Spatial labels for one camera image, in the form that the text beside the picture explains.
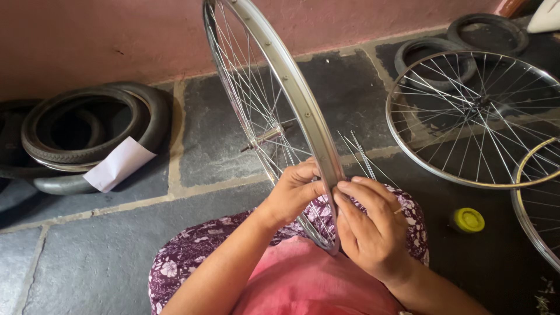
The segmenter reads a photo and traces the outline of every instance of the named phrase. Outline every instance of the yellow container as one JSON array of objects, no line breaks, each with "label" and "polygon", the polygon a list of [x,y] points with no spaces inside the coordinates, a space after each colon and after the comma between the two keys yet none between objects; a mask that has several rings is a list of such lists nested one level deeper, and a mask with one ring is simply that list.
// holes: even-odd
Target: yellow container
[{"label": "yellow container", "polygon": [[476,233],[484,229],[484,218],[473,208],[461,208],[453,212],[453,227],[463,233]]}]

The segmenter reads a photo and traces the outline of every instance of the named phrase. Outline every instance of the stone floor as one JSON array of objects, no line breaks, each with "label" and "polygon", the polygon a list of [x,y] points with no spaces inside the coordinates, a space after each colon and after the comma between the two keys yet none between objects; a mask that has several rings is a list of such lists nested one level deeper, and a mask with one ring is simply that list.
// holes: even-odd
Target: stone floor
[{"label": "stone floor", "polygon": [[[495,314],[538,314],[541,277],[556,284],[560,277],[523,233],[509,192],[429,173],[401,152],[386,126],[395,51],[405,40],[442,33],[303,56],[298,65],[331,132],[354,130],[368,156],[423,207],[431,268]],[[532,35],[521,57],[559,76],[559,49],[552,36]],[[0,315],[149,314],[147,274],[157,250],[187,226],[245,211],[266,197],[271,185],[252,153],[239,153],[242,130],[219,79],[159,87],[173,99],[170,139],[114,191],[48,196],[14,181],[0,194]],[[334,138],[346,174],[362,174]],[[477,209],[486,228],[474,235],[450,229],[449,214],[461,207]],[[549,300],[558,313],[555,298]]]}]

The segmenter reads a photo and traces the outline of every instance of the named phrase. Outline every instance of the hand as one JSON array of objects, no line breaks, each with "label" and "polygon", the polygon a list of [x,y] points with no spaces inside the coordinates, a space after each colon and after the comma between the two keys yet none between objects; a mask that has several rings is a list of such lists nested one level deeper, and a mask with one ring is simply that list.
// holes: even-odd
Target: hand
[{"label": "hand", "polygon": [[287,167],[276,187],[257,208],[264,214],[267,224],[279,229],[293,222],[311,200],[324,194],[322,181],[311,182],[315,176],[319,176],[319,169],[313,157]]},{"label": "hand", "polygon": [[[400,283],[412,273],[405,248],[407,221],[395,195],[382,184],[363,177],[339,182],[334,191],[339,207],[337,228],[342,248],[361,269],[379,281]],[[366,209],[360,211],[348,194]]]}]

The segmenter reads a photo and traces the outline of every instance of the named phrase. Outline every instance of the woman's left hand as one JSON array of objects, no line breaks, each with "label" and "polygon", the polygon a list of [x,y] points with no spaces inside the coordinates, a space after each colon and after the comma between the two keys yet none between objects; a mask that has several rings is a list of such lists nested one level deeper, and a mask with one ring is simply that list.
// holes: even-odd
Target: woman's left hand
[{"label": "woman's left hand", "polygon": [[261,213],[267,225],[275,229],[293,222],[311,200],[325,193],[322,181],[311,182],[315,176],[320,175],[312,157],[287,167],[256,212]]}]

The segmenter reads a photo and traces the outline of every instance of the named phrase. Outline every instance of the woman's right hand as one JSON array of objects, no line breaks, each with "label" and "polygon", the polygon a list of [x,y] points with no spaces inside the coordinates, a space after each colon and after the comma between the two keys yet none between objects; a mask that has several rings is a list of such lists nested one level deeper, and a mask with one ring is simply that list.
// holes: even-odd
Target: woman's right hand
[{"label": "woman's right hand", "polygon": [[[347,195],[359,201],[367,215]],[[406,282],[413,262],[405,248],[408,223],[395,195],[372,179],[354,177],[339,182],[333,197],[339,207],[340,243],[348,257],[383,283]]]}]

